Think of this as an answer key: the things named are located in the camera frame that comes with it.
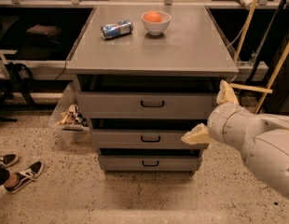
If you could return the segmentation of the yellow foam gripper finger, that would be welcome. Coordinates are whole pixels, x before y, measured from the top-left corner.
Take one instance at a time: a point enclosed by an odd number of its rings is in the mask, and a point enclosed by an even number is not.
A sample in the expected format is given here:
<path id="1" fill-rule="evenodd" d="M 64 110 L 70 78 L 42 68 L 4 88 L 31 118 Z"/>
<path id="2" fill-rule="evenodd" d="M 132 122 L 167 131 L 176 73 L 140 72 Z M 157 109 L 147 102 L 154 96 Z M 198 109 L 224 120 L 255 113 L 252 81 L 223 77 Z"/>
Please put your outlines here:
<path id="1" fill-rule="evenodd" d="M 209 144 L 213 139 L 209 135 L 208 127 L 201 123 L 195 126 L 191 131 L 185 133 L 181 140 L 188 145 Z"/>
<path id="2" fill-rule="evenodd" d="M 219 92 L 216 97 L 216 102 L 219 105 L 225 103 L 232 103 L 237 105 L 239 103 L 238 98 L 233 90 L 233 88 L 225 81 L 222 80 L 219 85 Z"/>

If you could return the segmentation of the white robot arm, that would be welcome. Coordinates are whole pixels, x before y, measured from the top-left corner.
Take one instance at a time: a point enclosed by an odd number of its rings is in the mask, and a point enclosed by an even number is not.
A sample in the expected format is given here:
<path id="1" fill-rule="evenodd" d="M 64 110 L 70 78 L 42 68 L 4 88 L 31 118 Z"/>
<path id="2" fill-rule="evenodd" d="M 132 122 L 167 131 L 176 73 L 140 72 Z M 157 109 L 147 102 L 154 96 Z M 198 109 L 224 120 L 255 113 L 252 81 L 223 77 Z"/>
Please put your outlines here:
<path id="1" fill-rule="evenodd" d="M 235 148 L 256 178 L 289 200 L 289 116 L 250 112 L 239 104 L 235 87 L 221 81 L 217 107 L 207 122 L 181 140 L 191 146 L 218 142 Z"/>

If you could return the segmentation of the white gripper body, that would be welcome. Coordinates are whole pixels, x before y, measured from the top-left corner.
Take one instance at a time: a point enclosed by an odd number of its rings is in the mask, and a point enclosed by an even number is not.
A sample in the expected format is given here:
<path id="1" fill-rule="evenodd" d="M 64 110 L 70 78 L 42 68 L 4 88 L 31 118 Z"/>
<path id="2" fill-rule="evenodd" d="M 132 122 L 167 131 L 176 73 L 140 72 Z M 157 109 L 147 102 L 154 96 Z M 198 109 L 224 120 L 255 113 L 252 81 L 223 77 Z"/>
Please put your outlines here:
<path id="1" fill-rule="evenodd" d="M 213 140 L 241 151 L 255 136 L 255 115 L 239 105 L 224 103 L 211 113 L 207 127 Z"/>

